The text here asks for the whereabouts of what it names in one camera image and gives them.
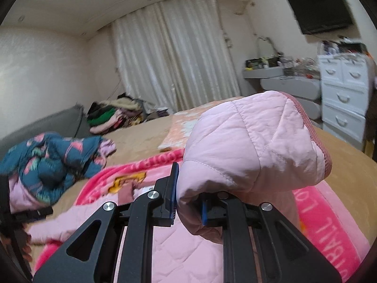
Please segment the person's left hand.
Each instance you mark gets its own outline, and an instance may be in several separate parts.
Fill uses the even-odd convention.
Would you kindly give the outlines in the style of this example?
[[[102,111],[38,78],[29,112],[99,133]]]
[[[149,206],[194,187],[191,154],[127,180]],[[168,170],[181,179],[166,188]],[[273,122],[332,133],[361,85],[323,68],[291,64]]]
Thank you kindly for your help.
[[[30,236],[28,235],[28,233],[22,232],[21,233],[21,238],[24,241],[24,246],[21,248],[22,257],[27,262],[32,262],[33,261],[33,258],[31,256],[32,249],[31,249],[31,247],[29,245]],[[11,241],[10,238],[7,238],[5,235],[1,234],[1,243],[5,247],[7,247],[7,246],[10,246],[12,244],[12,241]]]

